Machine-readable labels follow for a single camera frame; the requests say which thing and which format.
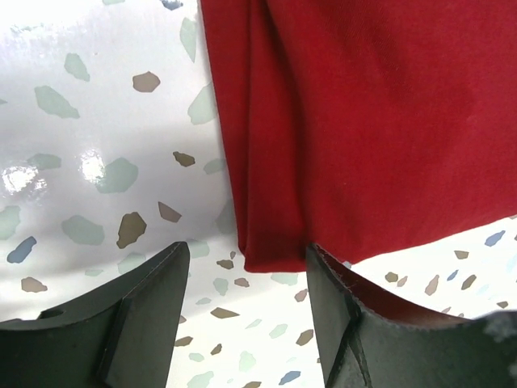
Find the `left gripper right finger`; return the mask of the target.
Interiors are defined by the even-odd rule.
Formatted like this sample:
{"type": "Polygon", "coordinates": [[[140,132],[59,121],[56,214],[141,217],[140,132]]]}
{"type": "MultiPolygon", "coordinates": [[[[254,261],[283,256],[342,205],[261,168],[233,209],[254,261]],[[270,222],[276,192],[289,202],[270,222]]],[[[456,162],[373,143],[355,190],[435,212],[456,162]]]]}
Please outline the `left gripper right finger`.
{"type": "Polygon", "coordinates": [[[409,302],[306,250],[314,332],[327,387],[516,385],[516,313],[453,317],[409,302]]]}

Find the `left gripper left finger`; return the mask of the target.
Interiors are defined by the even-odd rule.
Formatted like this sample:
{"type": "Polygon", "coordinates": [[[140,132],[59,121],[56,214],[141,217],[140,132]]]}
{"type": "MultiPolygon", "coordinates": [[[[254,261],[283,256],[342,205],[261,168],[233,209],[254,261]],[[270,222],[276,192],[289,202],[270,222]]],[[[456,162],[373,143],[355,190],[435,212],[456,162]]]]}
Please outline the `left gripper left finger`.
{"type": "Polygon", "coordinates": [[[1,324],[3,387],[164,387],[190,252],[175,242],[34,320],[1,324]]]}

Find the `dark red t-shirt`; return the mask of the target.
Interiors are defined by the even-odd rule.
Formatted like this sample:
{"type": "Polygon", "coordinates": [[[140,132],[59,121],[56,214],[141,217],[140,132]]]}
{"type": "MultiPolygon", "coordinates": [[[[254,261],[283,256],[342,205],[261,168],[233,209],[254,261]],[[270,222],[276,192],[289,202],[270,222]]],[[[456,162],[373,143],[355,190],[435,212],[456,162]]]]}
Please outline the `dark red t-shirt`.
{"type": "Polygon", "coordinates": [[[200,4],[248,272],[516,213],[513,1],[200,4]]]}

